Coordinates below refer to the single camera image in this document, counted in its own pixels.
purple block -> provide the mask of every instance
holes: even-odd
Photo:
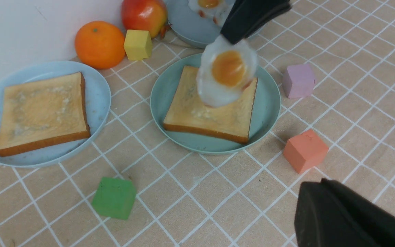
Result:
[[[308,97],[316,83],[309,64],[287,66],[283,75],[283,89],[288,98]]]

yellow block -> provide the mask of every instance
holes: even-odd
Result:
[[[149,31],[127,30],[124,50],[130,61],[141,61],[152,54],[152,39]]]

plastic egg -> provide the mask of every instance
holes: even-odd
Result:
[[[213,22],[218,25],[219,27],[224,26],[226,19],[228,18],[229,13],[232,10],[234,5],[229,5],[226,8],[221,8],[216,11],[213,17]]]
[[[225,0],[188,0],[188,7],[199,16],[213,19],[216,13],[229,8]]]
[[[196,76],[199,97],[213,108],[234,102],[253,80],[257,66],[257,53],[246,40],[232,45],[219,35],[201,57]]]

egg yolk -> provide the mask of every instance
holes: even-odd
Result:
[[[214,8],[219,5],[219,0],[197,0],[197,3],[202,8]]]
[[[246,66],[238,51],[229,50],[217,55],[211,72],[218,83],[233,87],[242,80]]]

toast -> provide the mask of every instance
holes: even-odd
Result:
[[[90,136],[81,72],[4,89],[1,157]]]
[[[202,103],[196,88],[198,68],[184,66],[176,93],[163,121],[167,131],[196,133],[246,144],[249,140],[257,78],[235,102],[219,108]]]

